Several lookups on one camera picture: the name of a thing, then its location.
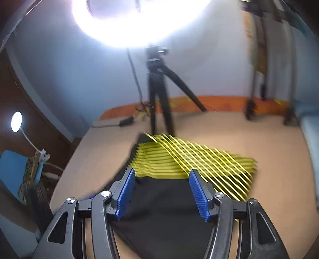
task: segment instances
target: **lamp arm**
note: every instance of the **lamp arm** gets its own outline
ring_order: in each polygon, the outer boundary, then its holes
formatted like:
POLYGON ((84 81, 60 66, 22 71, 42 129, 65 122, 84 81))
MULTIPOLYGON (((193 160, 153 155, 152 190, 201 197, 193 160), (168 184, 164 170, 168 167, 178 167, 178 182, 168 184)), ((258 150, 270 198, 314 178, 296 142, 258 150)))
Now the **lamp arm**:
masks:
POLYGON ((23 135, 25 136, 26 140, 29 141, 29 143, 35 148, 35 150, 37 150, 39 153, 41 153, 41 151, 39 149, 36 148, 35 145, 33 145, 33 143, 31 142, 30 139, 28 139, 28 137, 26 136, 26 134, 24 133, 23 129, 20 127, 20 130, 22 131, 23 135))

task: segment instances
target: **blue gripper pad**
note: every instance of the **blue gripper pad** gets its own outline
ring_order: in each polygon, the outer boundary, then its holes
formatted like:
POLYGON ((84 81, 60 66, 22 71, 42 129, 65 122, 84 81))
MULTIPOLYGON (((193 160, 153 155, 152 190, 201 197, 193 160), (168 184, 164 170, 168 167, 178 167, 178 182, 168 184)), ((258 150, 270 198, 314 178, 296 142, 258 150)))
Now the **blue gripper pad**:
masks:
POLYGON ((131 169, 129 176, 127 177, 127 180, 117 199, 117 206, 116 206, 116 212, 115 212, 115 217, 117 218, 117 220, 120 220, 120 218, 125 213, 127 204, 129 203, 129 200, 131 198, 134 184, 135 184, 135 170, 131 169))
POLYGON ((206 222, 210 219, 210 213, 208 209, 208 200, 202 190, 202 187, 195 176, 195 173, 191 171, 189 173, 189 186, 192 190, 195 202, 199 211, 199 215, 204 218, 206 222))

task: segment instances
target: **black and yellow fabric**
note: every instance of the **black and yellow fabric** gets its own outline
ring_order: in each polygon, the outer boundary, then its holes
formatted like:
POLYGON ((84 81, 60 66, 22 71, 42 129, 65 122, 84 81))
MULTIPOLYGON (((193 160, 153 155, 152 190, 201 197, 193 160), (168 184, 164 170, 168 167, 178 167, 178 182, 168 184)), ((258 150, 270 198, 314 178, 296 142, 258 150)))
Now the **black and yellow fabric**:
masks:
POLYGON ((135 169, 136 183, 124 217, 113 222, 114 231, 141 259, 194 259, 204 257, 213 223, 199 216, 189 172, 196 168, 216 191, 246 200, 256 162, 172 136, 141 134, 105 189, 127 167, 135 169))

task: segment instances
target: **wooden door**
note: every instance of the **wooden door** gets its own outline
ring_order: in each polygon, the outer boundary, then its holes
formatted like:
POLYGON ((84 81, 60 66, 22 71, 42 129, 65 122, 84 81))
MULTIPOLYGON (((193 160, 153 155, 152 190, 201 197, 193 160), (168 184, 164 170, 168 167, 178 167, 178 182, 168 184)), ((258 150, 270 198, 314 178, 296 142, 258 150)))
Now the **wooden door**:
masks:
MULTIPOLYGON (((21 127, 33 144, 40 150, 44 148, 50 154, 50 163, 65 168, 70 158, 68 154, 70 141, 32 102, 15 75, 7 52, 4 50, 0 53, 0 155, 4 150, 12 150, 30 157, 35 152, 34 148, 21 131, 11 130, 11 117, 16 111, 21 112, 21 127)), ((62 173, 49 166, 46 166, 45 171, 59 175, 62 173)))

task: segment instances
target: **metal screw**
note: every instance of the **metal screw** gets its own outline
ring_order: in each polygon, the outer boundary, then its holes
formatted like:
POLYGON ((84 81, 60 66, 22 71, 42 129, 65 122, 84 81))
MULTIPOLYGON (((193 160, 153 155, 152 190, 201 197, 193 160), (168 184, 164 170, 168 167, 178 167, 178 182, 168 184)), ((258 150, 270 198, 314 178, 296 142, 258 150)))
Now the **metal screw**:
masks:
POLYGON ((68 203, 68 204, 72 204, 73 202, 75 202, 75 198, 68 198, 67 200, 66 200, 66 202, 68 203))
POLYGON ((103 191, 103 192, 101 192, 101 196, 103 196, 103 197, 107 197, 107 196, 110 196, 110 192, 109 191, 103 191))
POLYGON ((257 201, 256 199, 250 199, 250 200, 249 200, 249 203, 250 203, 251 205, 257 205, 257 204, 258 204, 258 201, 257 201))
POLYGON ((224 195, 222 192, 216 192, 216 193, 215 193, 215 196, 216 196, 217 198, 223 198, 225 195, 224 195))

